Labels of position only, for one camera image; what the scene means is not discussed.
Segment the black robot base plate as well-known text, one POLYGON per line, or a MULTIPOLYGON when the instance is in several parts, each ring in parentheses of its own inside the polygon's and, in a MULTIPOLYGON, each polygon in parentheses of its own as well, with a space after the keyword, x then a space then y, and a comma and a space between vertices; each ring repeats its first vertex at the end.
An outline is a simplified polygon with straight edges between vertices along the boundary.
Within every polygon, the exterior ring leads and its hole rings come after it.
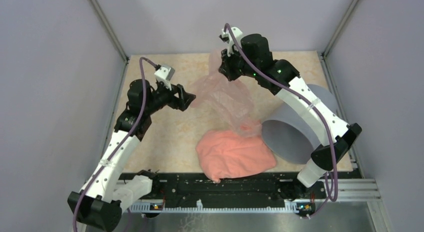
POLYGON ((265 172, 215 183, 203 173, 156 173, 152 191, 141 200, 159 200, 166 208, 195 207, 198 200, 205 208, 267 208, 326 198, 322 181, 304 188, 296 176, 295 172, 265 172))

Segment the translucent pink trash bag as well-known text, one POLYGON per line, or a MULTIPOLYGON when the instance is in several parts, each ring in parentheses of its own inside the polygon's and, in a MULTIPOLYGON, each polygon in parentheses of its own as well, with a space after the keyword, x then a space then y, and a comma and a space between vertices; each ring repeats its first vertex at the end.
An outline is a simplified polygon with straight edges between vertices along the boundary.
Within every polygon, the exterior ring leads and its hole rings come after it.
POLYGON ((208 56, 208 73, 191 85, 196 99, 191 107, 211 106, 228 128, 242 137, 261 134, 262 125, 252 118, 254 103, 247 86, 240 80, 229 81, 219 72, 221 51, 213 50, 208 56))

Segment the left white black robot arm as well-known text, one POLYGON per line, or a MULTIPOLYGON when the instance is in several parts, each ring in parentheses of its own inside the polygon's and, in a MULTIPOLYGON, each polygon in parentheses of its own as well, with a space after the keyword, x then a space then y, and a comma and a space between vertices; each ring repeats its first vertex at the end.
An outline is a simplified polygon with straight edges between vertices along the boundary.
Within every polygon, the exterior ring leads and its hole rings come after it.
POLYGON ((152 179, 152 173, 137 175, 130 182, 118 186, 118 180, 130 155, 143 140, 152 124, 151 115, 165 106, 185 111, 196 99, 181 84, 157 81, 153 88, 147 80, 130 83, 128 101, 119 115, 109 145, 90 179, 78 192, 71 192, 67 202, 73 212, 73 230, 78 223, 113 231, 122 214, 141 198, 155 198, 160 185, 152 179))

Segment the grey plastic trash bin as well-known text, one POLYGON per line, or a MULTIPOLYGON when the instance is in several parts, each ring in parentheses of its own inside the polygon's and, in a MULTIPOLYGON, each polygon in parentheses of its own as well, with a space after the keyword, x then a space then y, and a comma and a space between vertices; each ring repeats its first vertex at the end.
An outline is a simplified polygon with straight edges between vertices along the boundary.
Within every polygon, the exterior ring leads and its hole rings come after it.
POLYGON ((261 136, 273 153, 294 164, 306 164, 321 144, 300 115, 285 103, 263 120, 261 136))

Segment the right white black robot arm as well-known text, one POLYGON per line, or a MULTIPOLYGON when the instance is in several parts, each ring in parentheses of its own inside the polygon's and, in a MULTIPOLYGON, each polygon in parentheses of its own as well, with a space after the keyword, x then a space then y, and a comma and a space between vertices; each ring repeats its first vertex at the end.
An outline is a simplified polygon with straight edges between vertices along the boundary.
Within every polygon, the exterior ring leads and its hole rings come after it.
POLYGON ((237 28, 222 31, 219 38, 227 44, 221 51, 219 72, 229 81, 241 76, 257 83, 281 99, 303 122, 307 133, 315 135, 318 147, 297 174, 293 191, 308 197, 314 184, 327 172, 336 171, 340 159, 350 150, 362 132, 359 124, 348 124, 316 95, 300 72, 285 59, 274 59, 267 38, 244 35, 237 28))

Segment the pink cloth towel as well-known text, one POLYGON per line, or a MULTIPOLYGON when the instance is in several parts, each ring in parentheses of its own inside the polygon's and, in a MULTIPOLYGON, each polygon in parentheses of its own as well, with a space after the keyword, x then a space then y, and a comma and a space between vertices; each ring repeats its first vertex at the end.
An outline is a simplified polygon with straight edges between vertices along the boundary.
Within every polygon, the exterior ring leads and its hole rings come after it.
POLYGON ((254 120, 240 128, 248 136, 231 129, 210 130, 195 147, 203 173, 214 183, 260 174, 277 165, 273 152, 261 137, 260 122, 254 120))

